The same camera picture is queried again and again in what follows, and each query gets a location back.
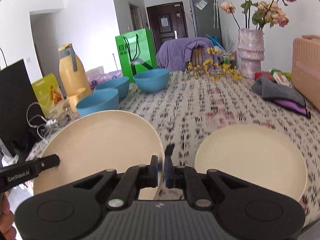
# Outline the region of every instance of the purple blanket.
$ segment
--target purple blanket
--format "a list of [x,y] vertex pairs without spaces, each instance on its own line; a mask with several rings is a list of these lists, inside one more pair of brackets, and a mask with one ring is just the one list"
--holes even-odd
[[186,63],[191,60],[192,50],[198,46],[203,46],[205,50],[213,47],[212,42],[207,38],[181,38],[166,41],[157,54],[157,64],[159,68],[166,68],[170,71],[185,71]]

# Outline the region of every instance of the pink vase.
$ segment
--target pink vase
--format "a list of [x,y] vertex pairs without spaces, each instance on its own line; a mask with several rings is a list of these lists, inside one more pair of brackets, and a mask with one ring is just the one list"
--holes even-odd
[[261,61],[264,60],[263,32],[239,29],[238,53],[242,59],[241,75],[253,79],[256,73],[261,72]]

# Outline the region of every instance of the blue bowl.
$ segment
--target blue bowl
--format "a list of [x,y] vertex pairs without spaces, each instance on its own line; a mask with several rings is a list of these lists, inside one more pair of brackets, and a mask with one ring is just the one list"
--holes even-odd
[[169,83],[170,71],[163,68],[153,69],[136,74],[134,77],[138,88],[148,93],[156,93]]
[[77,105],[79,115],[86,116],[105,110],[118,110],[119,93],[115,88],[95,91],[83,98]]
[[106,81],[98,86],[96,90],[102,90],[106,88],[116,88],[119,91],[119,99],[123,99],[127,96],[129,91],[129,78],[128,77],[119,77],[109,81]]

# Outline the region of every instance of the cream plate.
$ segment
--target cream plate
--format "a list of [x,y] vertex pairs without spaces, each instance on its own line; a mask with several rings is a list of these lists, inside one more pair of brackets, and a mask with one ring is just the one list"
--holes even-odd
[[195,168],[199,173],[217,169],[296,201],[307,185],[300,150],[285,135],[254,124],[212,133],[197,151]]
[[[50,142],[43,157],[52,154],[60,157],[60,165],[34,180],[35,195],[106,169],[123,173],[131,166],[150,164],[152,155],[158,156],[158,182],[163,181],[159,135],[145,119],[125,111],[98,112],[70,124]],[[142,189],[139,199],[152,200],[158,191],[158,187]]]

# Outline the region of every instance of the finger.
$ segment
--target finger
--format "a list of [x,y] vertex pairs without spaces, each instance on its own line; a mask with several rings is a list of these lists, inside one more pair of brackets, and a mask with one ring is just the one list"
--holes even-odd
[[4,215],[8,215],[10,212],[10,204],[8,201],[7,196],[3,193],[3,199],[2,199],[2,212]]
[[12,227],[14,222],[14,214],[10,211],[8,215],[3,215],[0,219],[0,231],[6,234]]
[[10,230],[4,234],[6,240],[15,240],[17,236],[17,230],[14,227],[11,227]]

